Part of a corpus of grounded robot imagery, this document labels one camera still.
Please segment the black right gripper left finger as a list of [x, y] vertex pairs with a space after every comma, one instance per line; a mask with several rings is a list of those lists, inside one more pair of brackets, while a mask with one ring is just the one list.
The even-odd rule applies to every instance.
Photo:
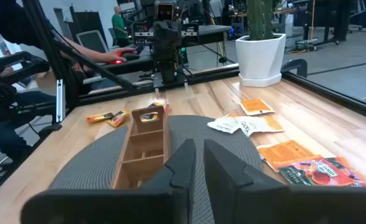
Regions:
[[190, 224], [196, 145], [185, 140], [153, 178], [130, 190], [46, 190], [23, 206], [21, 224]]

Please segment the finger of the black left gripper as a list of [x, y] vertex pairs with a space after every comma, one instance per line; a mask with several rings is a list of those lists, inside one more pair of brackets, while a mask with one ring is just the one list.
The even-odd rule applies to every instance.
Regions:
[[182, 28], [179, 22], [167, 21], [167, 61], [177, 60], [177, 48], [182, 42]]
[[154, 59], [160, 61], [166, 51], [167, 26], [165, 22], [154, 23]]

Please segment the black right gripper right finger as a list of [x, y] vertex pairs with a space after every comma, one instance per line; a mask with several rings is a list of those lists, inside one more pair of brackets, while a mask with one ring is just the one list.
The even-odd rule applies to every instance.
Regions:
[[204, 173], [215, 224], [366, 224], [366, 187], [284, 185], [210, 139]]

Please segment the red peach tea packet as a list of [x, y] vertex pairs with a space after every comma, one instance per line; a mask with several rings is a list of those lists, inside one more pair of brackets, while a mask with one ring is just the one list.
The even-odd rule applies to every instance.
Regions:
[[353, 186], [355, 180], [321, 156], [289, 161], [278, 167], [278, 172], [296, 185]]
[[329, 157], [328, 162], [337, 167], [346, 176], [354, 180], [353, 187], [366, 187], [366, 178], [360, 172], [355, 170], [344, 157]]

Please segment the yellow red tea packet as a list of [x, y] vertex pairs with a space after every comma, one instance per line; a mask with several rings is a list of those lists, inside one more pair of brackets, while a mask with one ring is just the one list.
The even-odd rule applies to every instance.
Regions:
[[112, 117], [114, 117], [114, 114], [112, 112], [107, 112], [107, 113], [87, 116], [86, 121], [88, 123], [96, 123], [99, 121], [105, 121], [107, 119], [111, 119]]
[[[148, 106], [148, 108], [154, 108], [154, 107], [157, 107], [157, 106], [163, 106], [164, 112], [168, 111], [169, 105], [167, 103], [161, 103], [161, 102], [153, 102]], [[158, 117], [159, 117], [158, 112], [150, 112], [150, 113], [142, 114], [140, 116], [142, 122], [148, 122], [148, 121], [156, 120], [156, 119], [158, 119]]]

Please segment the white orange tea packet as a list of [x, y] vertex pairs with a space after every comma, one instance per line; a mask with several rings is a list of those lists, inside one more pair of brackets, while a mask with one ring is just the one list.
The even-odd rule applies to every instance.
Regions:
[[238, 122], [233, 116], [226, 115], [222, 118], [217, 118], [214, 121], [207, 123], [207, 126], [217, 131], [233, 134], [240, 128]]
[[237, 116], [235, 120], [247, 137], [253, 133], [275, 133], [284, 131], [283, 127], [271, 116]]

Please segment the red white snack packet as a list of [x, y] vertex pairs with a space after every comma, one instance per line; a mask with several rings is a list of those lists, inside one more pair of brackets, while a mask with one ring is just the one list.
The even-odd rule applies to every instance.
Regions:
[[106, 120], [106, 123], [110, 126], [117, 128], [124, 123], [129, 117], [129, 113], [126, 110], [121, 110], [113, 115], [111, 119]]

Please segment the person's forearm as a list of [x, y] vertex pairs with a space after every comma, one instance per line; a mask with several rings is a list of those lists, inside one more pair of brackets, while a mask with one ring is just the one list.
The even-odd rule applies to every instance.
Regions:
[[63, 42], [65, 45], [68, 45], [69, 47], [71, 47], [72, 49], [74, 49], [76, 52], [86, 56], [87, 58], [89, 58], [90, 60], [94, 61], [94, 62], [98, 62], [98, 63], [106, 63], [108, 62], [108, 58], [107, 58], [107, 54], [106, 53], [101, 53], [101, 52], [97, 52], [94, 50], [90, 50], [84, 46], [81, 46], [77, 43], [75, 43], [74, 41], [65, 38], [64, 36], [62, 36]]

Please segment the person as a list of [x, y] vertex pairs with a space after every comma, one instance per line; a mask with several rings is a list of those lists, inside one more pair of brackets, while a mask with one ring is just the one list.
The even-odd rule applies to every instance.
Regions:
[[115, 33], [115, 39], [119, 47], [126, 47], [129, 45], [128, 31], [125, 29], [123, 18], [121, 16], [121, 9], [119, 6], [114, 7], [114, 15], [111, 18], [111, 23]]
[[[8, 42], [41, 48], [30, 19], [16, 0], [0, 0], [0, 34]], [[34, 151], [16, 133], [16, 129], [25, 124], [0, 122], [0, 151], [16, 163], [25, 161]]]

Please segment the black computer mouse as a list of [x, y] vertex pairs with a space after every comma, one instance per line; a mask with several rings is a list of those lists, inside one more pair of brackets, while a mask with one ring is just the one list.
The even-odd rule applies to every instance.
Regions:
[[133, 52], [124, 52], [121, 54], [121, 57], [124, 58], [126, 62], [129, 62], [132, 60], [137, 60], [138, 58], [140, 58], [140, 55]]

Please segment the black desk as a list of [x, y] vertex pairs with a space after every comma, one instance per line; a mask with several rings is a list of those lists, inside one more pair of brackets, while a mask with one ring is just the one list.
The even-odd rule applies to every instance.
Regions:
[[[224, 41], [224, 33], [230, 30], [230, 26], [199, 26], [199, 35], [197, 36], [199, 41], [197, 44], [189, 44], [187, 42], [187, 37], [182, 40], [182, 47], [193, 47], [196, 45], [205, 45], [214, 42]], [[138, 72], [138, 71], [148, 71], [154, 68], [154, 61], [149, 53], [142, 51], [140, 53], [140, 58], [136, 60], [131, 60], [126, 63], [121, 64], [109, 64], [102, 65], [102, 67], [115, 75], [121, 75], [125, 73]]]

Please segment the white plant pot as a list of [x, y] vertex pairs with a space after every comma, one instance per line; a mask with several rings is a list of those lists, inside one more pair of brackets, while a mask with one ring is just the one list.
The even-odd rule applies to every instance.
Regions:
[[285, 44], [286, 35], [277, 33], [268, 40], [250, 40], [247, 35], [237, 39], [240, 84], [263, 88], [280, 82]]

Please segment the round grey woven placemat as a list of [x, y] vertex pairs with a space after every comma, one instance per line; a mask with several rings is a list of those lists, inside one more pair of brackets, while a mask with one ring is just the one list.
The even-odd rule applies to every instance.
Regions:
[[[168, 117], [172, 151], [176, 151], [186, 139], [193, 139], [197, 148], [192, 224], [214, 224], [204, 174], [206, 139], [217, 142], [247, 164], [263, 170], [255, 145], [242, 131], [233, 134], [216, 131], [207, 126], [212, 120], [196, 115]], [[107, 189], [113, 179], [126, 132], [126, 128], [119, 128], [82, 149], [55, 176], [49, 189]]]

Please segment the black aluminium rig frame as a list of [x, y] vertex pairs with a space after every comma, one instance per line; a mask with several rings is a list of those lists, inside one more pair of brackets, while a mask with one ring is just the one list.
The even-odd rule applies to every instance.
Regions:
[[[52, 67], [57, 80], [63, 79], [65, 85], [65, 109], [74, 109], [78, 106], [85, 106], [104, 101], [116, 100], [130, 96], [142, 95], [158, 90], [169, 90], [183, 85], [194, 85], [199, 83], [231, 78], [238, 75], [238, 65], [227, 65], [224, 67], [213, 68], [204, 72], [185, 73], [187, 82], [176, 81], [175, 84], [169, 84], [160, 88], [154, 88], [154, 80], [147, 83], [131, 83], [121, 75], [115, 75], [96, 64], [86, 56], [76, 52], [74, 49], [65, 45], [57, 30], [47, 20], [39, 0], [22, 0], [24, 10], [33, 25], [36, 34], [46, 57]], [[62, 55], [67, 54], [81, 65], [86, 65], [93, 71], [103, 75], [106, 79], [112, 81], [115, 86], [110, 89], [101, 89], [98, 93], [81, 95], [78, 93], [79, 83], [71, 69], [67, 67], [62, 59]], [[314, 83], [307, 78], [307, 62], [303, 58], [292, 59], [281, 67], [282, 78], [298, 84], [318, 95], [323, 96], [345, 108], [366, 116], [366, 103], [357, 100], [349, 95], [339, 93], [320, 84]]]

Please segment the silver metal bracket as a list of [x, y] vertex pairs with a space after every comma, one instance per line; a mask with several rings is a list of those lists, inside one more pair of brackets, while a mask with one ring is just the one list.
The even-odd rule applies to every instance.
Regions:
[[65, 85], [63, 79], [57, 80], [56, 86], [56, 122], [60, 123], [65, 118]]

